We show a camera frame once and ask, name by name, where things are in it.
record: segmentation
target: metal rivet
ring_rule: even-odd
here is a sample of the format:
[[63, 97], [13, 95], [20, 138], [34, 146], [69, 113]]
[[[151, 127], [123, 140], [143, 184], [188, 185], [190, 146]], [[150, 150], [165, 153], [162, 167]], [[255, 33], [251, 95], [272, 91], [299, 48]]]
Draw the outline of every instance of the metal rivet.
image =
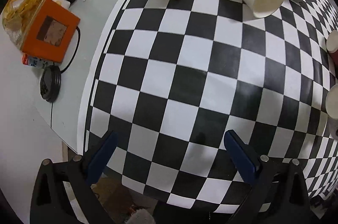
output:
[[47, 166], [50, 163], [49, 159], [45, 159], [42, 161], [43, 166]]
[[296, 159], [296, 158], [294, 158], [294, 159], [292, 160], [292, 163], [293, 163], [294, 165], [296, 165], [296, 166], [299, 165], [299, 161], [298, 161], [298, 159]]
[[77, 155], [75, 155], [75, 156], [73, 157], [73, 161], [78, 162], [78, 161], [81, 160], [81, 158], [82, 158], [82, 156], [79, 155], [79, 154], [77, 154]]
[[267, 162], [267, 161], [269, 161], [269, 157], [267, 156], [267, 155], [261, 155], [261, 160], [263, 161], [263, 162]]

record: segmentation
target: red cup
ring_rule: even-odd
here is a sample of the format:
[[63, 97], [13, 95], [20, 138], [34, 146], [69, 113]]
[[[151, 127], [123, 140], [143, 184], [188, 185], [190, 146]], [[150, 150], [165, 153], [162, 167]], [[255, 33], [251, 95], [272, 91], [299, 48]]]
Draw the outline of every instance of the red cup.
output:
[[326, 48], [334, 64], [338, 66], [338, 31], [333, 30], [327, 38]]

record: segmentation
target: orange box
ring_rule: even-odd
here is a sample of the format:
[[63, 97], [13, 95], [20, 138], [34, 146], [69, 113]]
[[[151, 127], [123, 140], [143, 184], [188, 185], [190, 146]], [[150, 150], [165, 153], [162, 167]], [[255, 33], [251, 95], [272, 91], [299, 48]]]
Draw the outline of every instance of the orange box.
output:
[[28, 25], [21, 51], [61, 63], [80, 18], [53, 2], [43, 0]]

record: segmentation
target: black and white checkered pattern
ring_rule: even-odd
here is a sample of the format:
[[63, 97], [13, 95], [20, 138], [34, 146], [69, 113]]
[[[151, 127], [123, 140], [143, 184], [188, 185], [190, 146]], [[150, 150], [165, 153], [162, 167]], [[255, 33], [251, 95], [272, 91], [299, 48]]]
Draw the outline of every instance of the black and white checkered pattern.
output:
[[338, 179], [324, 106], [333, 29], [327, 0], [284, 0], [264, 19], [242, 0], [125, 0], [96, 66], [85, 146], [114, 130], [106, 172], [123, 185], [233, 213], [250, 190], [222, 143], [233, 129], [259, 154], [298, 158], [309, 195], [325, 197]]

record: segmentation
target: yellow plastic bag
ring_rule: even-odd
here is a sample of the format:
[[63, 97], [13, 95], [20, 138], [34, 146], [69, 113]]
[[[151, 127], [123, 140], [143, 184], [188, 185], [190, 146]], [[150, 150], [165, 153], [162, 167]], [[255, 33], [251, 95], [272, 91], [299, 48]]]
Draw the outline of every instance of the yellow plastic bag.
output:
[[8, 0], [3, 10], [2, 26], [19, 48], [41, 2], [42, 0]]

